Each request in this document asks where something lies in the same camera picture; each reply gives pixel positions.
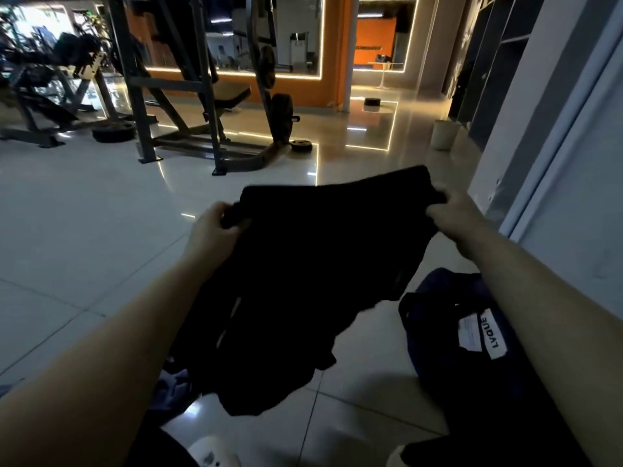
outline person's left hand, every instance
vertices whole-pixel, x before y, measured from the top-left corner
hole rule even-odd
[[[249,222],[242,222],[229,229],[222,228],[223,213],[230,207],[227,203],[216,202],[192,226],[182,260],[205,270],[208,274],[206,276],[229,258],[238,237],[249,227]]]

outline white bin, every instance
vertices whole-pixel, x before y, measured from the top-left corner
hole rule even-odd
[[[437,150],[450,150],[457,138],[459,124],[449,119],[438,119],[432,130],[431,147]]]

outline forearm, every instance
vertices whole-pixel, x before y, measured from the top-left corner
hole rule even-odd
[[[498,233],[470,255],[596,466],[623,464],[623,324]]]
[[[205,280],[190,263],[178,263],[0,400],[0,465],[120,465]]]

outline person's right arm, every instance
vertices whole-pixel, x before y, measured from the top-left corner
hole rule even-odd
[[[449,192],[427,214],[482,273],[534,369],[596,467],[623,465],[623,322]]]

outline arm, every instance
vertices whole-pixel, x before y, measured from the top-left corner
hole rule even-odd
[[[0,465],[119,466],[199,287],[229,257],[216,203],[183,257],[34,379],[0,400]]]
[[[623,322],[489,227],[466,194],[427,214],[474,261],[595,466],[623,464]]]

